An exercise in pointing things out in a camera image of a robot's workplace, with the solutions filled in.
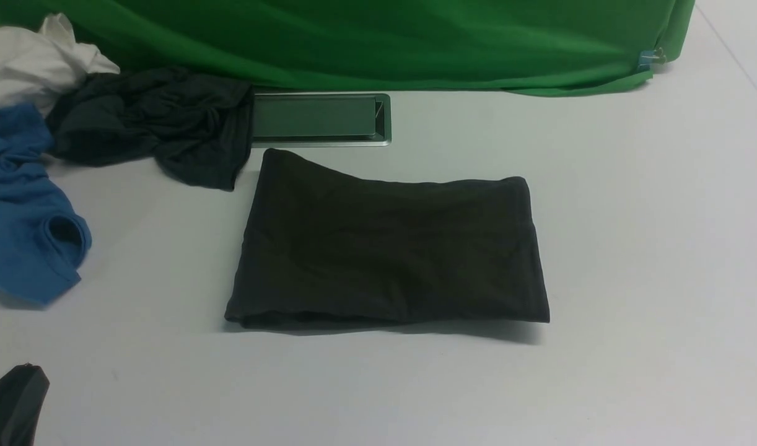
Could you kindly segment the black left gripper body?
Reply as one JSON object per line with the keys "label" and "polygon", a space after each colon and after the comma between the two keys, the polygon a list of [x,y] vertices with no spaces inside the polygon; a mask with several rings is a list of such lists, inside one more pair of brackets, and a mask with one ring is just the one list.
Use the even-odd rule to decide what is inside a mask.
{"label": "black left gripper body", "polygon": [[41,367],[15,366],[0,378],[0,445],[33,445],[50,381]]}

